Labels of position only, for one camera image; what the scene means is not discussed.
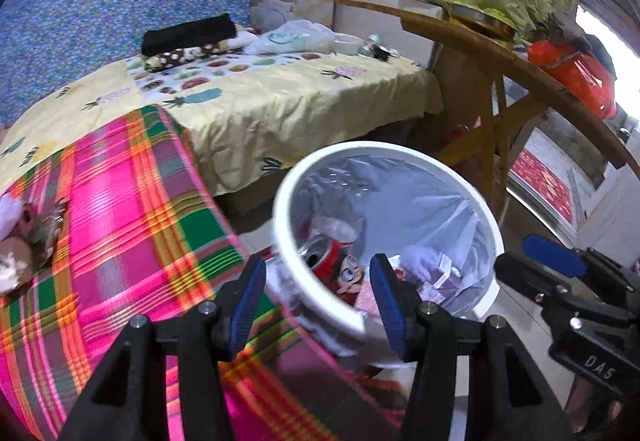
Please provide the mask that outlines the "pink milk carton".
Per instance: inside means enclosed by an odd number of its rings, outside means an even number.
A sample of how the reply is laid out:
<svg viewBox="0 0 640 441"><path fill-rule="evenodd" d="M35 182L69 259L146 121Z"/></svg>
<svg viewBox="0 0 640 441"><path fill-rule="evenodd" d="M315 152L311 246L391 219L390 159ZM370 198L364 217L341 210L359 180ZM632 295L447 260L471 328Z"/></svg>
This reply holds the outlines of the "pink milk carton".
<svg viewBox="0 0 640 441"><path fill-rule="evenodd" d="M399 265L405 281L416 287L421 299L436 305L450 301L461 287L461 274L451 259L431 247L406 248Z"/></svg>

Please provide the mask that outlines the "white round trash bin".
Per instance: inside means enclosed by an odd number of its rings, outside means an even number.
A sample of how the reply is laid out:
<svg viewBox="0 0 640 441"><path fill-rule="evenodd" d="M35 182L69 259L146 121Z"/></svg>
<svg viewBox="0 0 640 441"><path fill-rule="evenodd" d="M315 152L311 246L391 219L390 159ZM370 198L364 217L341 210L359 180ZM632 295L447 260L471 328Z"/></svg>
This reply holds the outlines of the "white round trash bin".
<svg viewBox="0 0 640 441"><path fill-rule="evenodd" d="M426 268L411 279L428 283L426 299L454 317L481 320L499 294L494 263L504 246L487 202L454 170L400 145L356 141L305 157L277 190L271 231L269 290L350 369L401 361L375 312L307 267L302 248L312 236L338 239L363 268L377 253L394 268Z"/></svg>

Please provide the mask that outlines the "wooden folding table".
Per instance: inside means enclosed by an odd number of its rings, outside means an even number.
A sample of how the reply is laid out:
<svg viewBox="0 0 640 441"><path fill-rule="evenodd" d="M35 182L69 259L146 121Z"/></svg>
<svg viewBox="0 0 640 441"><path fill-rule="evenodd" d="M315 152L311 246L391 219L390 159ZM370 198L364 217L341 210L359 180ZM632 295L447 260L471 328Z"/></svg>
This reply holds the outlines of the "wooden folding table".
<svg viewBox="0 0 640 441"><path fill-rule="evenodd" d="M510 140L526 123L552 108L568 120L614 168L639 172L638 162L608 126L587 106L539 67L484 36L459 24L403 8L360 0L336 0L349 8L394 16L403 30L454 49L471 63L477 82L472 117L479 125L462 133L435 154L449 167L475 158L477 188L496 218L506 211L506 184L511 166Z"/></svg>

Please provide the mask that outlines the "red patterned mat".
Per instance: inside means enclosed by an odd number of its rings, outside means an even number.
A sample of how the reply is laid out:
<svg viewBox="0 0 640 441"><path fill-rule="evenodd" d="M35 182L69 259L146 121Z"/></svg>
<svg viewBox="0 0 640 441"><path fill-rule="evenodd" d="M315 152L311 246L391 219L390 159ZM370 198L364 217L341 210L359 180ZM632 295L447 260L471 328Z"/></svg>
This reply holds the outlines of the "red patterned mat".
<svg viewBox="0 0 640 441"><path fill-rule="evenodd" d="M510 172L537 193L568 224L574 223L570 189L527 148L518 154Z"/></svg>

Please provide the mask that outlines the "white plastic bag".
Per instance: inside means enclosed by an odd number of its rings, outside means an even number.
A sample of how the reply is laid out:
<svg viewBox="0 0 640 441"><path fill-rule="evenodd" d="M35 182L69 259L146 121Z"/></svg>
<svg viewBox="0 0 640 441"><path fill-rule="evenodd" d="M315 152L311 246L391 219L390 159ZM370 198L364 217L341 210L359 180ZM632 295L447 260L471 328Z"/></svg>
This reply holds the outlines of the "white plastic bag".
<svg viewBox="0 0 640 441"><path fill-rule="evenodd" d="M326 53L333 49L334 41L335 34L330 28L307 19L293 19L261 34L243 52L248 55Z"/></svg>

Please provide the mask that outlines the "black folded cloth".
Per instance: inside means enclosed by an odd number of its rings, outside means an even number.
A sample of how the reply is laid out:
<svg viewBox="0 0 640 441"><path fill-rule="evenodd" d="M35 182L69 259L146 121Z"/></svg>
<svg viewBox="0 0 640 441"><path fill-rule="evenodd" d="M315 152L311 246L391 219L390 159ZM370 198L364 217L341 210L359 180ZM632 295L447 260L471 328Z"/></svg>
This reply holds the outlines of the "black folded cloth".
<svg viewBox="0 0 640 441"><path fill-rule="evenodd" d="M140 53L152 56L174 49L214 44L236 36L228 13L194 20L177 26L147 31L142 38Z"/></svg>

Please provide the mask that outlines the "brown snack wrapper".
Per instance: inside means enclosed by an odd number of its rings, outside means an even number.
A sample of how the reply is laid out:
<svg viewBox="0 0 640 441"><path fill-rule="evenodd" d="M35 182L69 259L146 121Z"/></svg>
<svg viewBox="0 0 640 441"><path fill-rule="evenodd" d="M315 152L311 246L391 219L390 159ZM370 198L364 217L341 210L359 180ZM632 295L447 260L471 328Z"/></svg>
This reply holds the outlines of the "brown snack wrapper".
<svg viewBox="0 0 640 441"><path fill-rule="evenodd" d="M68 201L60 199L49 213L40 213L31 202L22 203L20 221L1 241L2 297L28 284L52 260L68 207Z"/></svg>

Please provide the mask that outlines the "red cartoon soda can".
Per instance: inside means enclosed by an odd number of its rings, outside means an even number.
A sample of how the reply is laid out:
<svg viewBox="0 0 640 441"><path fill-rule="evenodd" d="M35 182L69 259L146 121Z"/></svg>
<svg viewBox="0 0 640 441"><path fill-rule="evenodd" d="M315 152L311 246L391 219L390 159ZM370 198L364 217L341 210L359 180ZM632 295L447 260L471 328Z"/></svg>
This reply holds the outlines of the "red cartoon soda can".
<svg viewBox="0 0 640 441"><path fill-rule="evenodd" d="M299 247L298 255L332 294L351 307L355 305L362 288L364 268L346 246L318 234Z"/></svg>

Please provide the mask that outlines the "polka dot folded cloth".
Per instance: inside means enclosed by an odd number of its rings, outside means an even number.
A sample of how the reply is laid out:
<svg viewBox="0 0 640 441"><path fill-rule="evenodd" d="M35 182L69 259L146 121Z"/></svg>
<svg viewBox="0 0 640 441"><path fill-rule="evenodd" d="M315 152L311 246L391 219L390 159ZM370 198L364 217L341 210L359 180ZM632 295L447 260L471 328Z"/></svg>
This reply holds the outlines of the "polka dot folded cloth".
<svg viewBox="0 0 640 441"><path fill-rule="evenodd" d="M179 48L149 56L144 60L144 69L151 72L164 71L175 68L194 60L201 60L214 55L224 54L231 48L227 43L206 44L192 46L192 48Z"/></svg>

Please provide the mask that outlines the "orange plastic bag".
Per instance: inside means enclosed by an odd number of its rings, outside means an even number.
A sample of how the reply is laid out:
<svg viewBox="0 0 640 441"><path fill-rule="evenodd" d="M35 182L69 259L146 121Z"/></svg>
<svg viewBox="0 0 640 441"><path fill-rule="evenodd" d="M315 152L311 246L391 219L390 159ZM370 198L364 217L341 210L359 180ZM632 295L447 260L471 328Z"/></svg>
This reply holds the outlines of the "orange plastic bag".
<svg viewBox="0 0 640 441"><path fill-rule="evenodd" d="M544 40L529 45L527 60L559 81L600 119L615 115L614 76L595 57L572 44Z"/></svg>

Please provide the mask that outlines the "translucent bin liner bag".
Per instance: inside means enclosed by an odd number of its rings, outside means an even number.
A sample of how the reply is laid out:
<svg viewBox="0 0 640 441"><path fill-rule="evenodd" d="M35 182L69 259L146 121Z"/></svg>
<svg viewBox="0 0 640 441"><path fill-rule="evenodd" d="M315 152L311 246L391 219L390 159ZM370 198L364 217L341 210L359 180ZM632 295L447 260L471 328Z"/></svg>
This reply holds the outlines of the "translucent bin liner bag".
<svg viewBox="0 0 640 441"><path fill-rule="evenodd" d="M410 246L445 253L461 274L458 293L443 307L471 311L491 279L492 237L461 190L410 162L380 156L334 159L307 173L292 197L297 242L318 233L341 239L362 265L384 253L401 270Z"/></svg>

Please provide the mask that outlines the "yellow pineapple bed sheet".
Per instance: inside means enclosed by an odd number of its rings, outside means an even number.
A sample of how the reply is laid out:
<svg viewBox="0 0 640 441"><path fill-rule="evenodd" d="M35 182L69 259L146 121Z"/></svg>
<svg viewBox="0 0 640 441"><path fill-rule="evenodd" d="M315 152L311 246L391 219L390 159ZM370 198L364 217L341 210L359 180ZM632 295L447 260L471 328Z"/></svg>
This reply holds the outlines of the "yellow pineapple bed sheet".
<svg viewBox="0 0 640 441"><path fill-rule="evenodd" d="M104 66L26 110L1 144L1 186L132 110L157 105L189 132L213 195L237 192L315 150L386 124L438 114L435 76L405 57L224 54L149 72Z"/></svg>

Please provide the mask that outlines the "small green jar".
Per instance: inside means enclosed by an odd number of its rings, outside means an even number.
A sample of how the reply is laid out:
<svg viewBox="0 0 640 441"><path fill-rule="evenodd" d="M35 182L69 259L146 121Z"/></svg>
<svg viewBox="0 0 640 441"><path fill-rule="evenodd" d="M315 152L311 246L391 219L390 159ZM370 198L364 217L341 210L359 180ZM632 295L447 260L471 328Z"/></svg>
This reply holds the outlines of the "small green jar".
<svg viewBox="0 0 640 441"><path fill-rule="evenodd" d="M358 53L362 56L375 57L378 46L380 45L380 38L377 34L369 34L367 39L363 40L363 44L360 46Z"/></svg>

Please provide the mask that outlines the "pink plaid tablecloth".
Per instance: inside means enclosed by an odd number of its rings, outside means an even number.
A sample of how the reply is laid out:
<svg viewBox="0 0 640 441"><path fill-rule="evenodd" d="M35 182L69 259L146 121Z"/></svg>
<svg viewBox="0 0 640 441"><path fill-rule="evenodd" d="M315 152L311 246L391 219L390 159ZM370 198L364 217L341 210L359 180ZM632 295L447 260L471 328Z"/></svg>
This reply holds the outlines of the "pink plaid tablecloth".
<svg viewBox="0 0 640 441"><path fill-rule="evenodd" d="M3 408L34 438L53 440L131 317L178 317L235 279L247 253L205 190L186 130L156 106L66 146L10 194L43 213L68 205L50 268L1 302ZM240 440L398 436L400 415L269 298L220 372Z"/></svg>

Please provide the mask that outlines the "metal tray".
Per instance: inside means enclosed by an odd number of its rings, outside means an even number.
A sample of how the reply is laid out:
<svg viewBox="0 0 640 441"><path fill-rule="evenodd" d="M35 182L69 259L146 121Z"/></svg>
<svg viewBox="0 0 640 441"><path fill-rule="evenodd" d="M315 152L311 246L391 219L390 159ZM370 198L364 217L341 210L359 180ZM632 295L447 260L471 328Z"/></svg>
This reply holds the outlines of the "metal tray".
<svg viewBox="0 0 640 441"><path fill-rule="evenodd" d="M491 39L512 41L515 37L515 29L510 25L475 8L453 4L451 5L449 16L465 27L484 34L484 36Z"/></svg>

